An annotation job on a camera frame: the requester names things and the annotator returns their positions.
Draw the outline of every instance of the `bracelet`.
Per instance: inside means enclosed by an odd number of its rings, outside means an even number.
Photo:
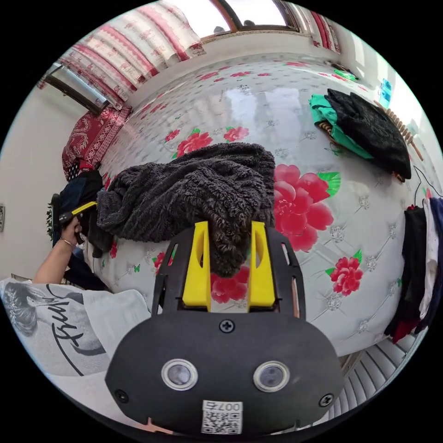
[[[68,241],[68,240],[65,240],[63,237],[61,237],[61,239],[60,240],[63,240],[66,244],[68,244],[70,247],[72,247],[72,248],[75,248],[75,245],[74,244],[72,244],[70,241]]]

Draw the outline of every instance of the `floral bedspread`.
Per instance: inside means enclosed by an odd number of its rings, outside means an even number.
[[[275,156],[275,222],[300,262],[307,320],[339,356],[383,339],[396,310],[403,269],[403,211],[439,189],[426,152],[410,149],[405,184],[329,143],[312,122],[308,100],[328,88],[373,91],[337,76],[322,60],[294,54],[254,55],[190,73],[134,110],[102,161],[106,186],[122,169],[169,162],[220,142],[259,143]],[[89,260],[114,291],[150,293],[164,243],[115,239]],[[245,312],[249,261],[231,279],[211,277],[212,311]]]

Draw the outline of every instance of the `window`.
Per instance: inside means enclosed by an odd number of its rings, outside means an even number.
[[[100,115],[109,102],[94,88],[91,88],[73,72],[54,63],[43,79],[65,95],[80,103],[94,115]]]
[[[168,0],[186,16],[204,41],[219,34],[250,30],[299,32],[291,5],[282,0]]]
[[[286,26],[273,0],[227,0],[244,26],[271,24]]]
[[[168,0],[188,19],[194,32],[204,38],[229,31],[229,25],[210,0]]]

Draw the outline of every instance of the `person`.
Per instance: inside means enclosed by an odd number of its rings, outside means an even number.
[[[152,430],[127,418],[105,384],[121,339],[150,318],[152,295],[61,284],[79,232],[74,218],[32,280],[0,281],[1,301],[28,354],[62,392],[113,420]]]

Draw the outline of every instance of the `white wall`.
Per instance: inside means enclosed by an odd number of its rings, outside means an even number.
[[[61,153],[77,120],[87,112],[50,85],[34,88],[17,114],[0,158],[0,279],[32,278],[51,249],[46,211],[66,185]]]
[[[340,62],[365,83],[371,86],[374,100],[378,99],[378,89],[383,79],[393,87],[389,107],[405,124],[413,123],[418,128],[417,145],[423,143],[443,182],[443,155],[432,126],[419,101],[392,66],[367,43],[339,24],[334,25],[341,46]]]
[[[254,54],[293,53],[324,57],[338,61],[332,51],[314,46],[312,39],[305,35],[279,32],[249,32],[240,35],[218,37],[205,43],[205,55],[173,65],[156,75],[131,95],[126,105],[135,108],[142,100],[175,79],[196,69],[228,60]]]

